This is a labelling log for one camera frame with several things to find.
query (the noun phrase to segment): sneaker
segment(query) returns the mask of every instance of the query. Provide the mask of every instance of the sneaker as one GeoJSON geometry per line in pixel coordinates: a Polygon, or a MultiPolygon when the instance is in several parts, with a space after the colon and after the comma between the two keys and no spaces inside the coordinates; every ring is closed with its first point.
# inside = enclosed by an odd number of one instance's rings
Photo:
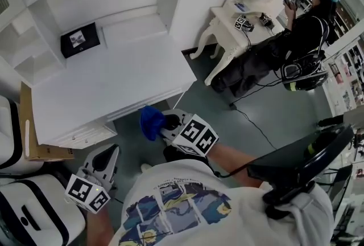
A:
{"type": "Polygon", "coordinates": [[[153,166],[150,166],[149,164],[143,163],[140,166],[140,170],[142,171],[142,173],[146,172],[147,170],[149,170],[150,168],[152,168],[153,166]]]}

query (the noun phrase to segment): white t-shirt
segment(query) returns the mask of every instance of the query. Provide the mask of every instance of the white t-shirt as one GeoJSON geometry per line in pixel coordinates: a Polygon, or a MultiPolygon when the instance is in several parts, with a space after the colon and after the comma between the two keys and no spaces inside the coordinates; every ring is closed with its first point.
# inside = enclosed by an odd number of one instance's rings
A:
{"type": "Polygon", "coordinates": [[[319,186],[287,205],[292,214],[278,221],[265,214],[264,193],[227,188],[196,160],[155,166],[128,193],[110,246],[329,245],[332,209],[319,186]]]}

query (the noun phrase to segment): white desk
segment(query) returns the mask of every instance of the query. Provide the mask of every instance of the white desk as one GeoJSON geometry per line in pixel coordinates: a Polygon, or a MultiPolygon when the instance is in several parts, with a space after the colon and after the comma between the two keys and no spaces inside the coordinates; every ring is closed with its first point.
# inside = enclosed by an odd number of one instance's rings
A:
{"type": "MultiPolygon", "coordinates": [[[[214,35],[217,40],[217,47],[211,59],[214,59],[220,47],[224,48],[224,55],[222,56],[220,62],[217,64],[215,69],[206,78],[205,85],[211,85],[212,79],[221,72],[234,58],[242,55],[248,46],[248,40],[246,35],[237,30],[234,27],[235,19],[228,17],[222,7],[211,8],[212,13],[215,18],[210,22],[210,26],[202,33],[200,42],[198,43],[198,50],[190,54],[191,59],[195,59],[201,55],[209,37],[214,35]]],[[[270,38],[273,34],[270,34],[266,27],[263,27],[257,17],[250,17],[247,15],[249,21],[254,24],[254,30],[248,32],[248,36],[251,44],[257,44],[263,40],[270,38]]],[[[283,30],[282,25],[274,19],[274,33],[278,33],[283,30]]]]}
{"type": "Polygon", "coordinates": [[[99,30],[99,46],[69,58],[66,70],[32,89],[38,142],[92,145],[87,134],[97,126],[188,90],[196,78],[161,27],[157,15],[117,23],[104,29],[107,46],[99,30]]]}

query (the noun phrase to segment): gray floor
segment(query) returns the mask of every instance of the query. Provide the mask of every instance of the gray floor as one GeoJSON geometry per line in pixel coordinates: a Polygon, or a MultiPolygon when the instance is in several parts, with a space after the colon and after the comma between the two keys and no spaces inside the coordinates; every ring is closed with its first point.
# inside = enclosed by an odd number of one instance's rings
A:
{"type": "MultiPolygon", "coordinates": [[[[231,111],[228,103],[233,100],[230,92],[216,94],[211,87],[206,87],[203,80],[212,70],[216,61],[205,51],[198,59],[187,58],[197,81],[184,95],[178,108],[196,113],[211,124],[220,137],[220,142],[233,146],[238,150],[255,156],[267,154],[273,150],[265,138],[247,119],[237,111],[231,111]]],[[[275,80],[269,75],[262,84],[275,80]]],[[[160,109],[166,109],[166,102],[158,104],[160,109]]],[[[312,99],[306,92],[289,92],[282,85],[265,88],[237,103],[238,109],[247,113],[267,135],[277,148],[296,141],[315,130],[317,117],[312,99]]],[[[127,192],[140,175],[139,166],[146,162],[157,165],[164,162],[164,144],[161,140],[150,142],[143,136],[139,127],[139,112],[135,112],[115,121],[118,135],[107,143],[117,143],[121,148],[118,161],[117,198],[124,200],[127,192]]],[[[75,172],[82,165],[87,154],[96,147],[76,150],[74,161],[68,161],[67,166],[75,172]]],[[[225,181],[235,186],[233,180],[225,181]]],[[[113,226],[118,228],[122,205],[116,201],[108,204],[113,226]]]]}

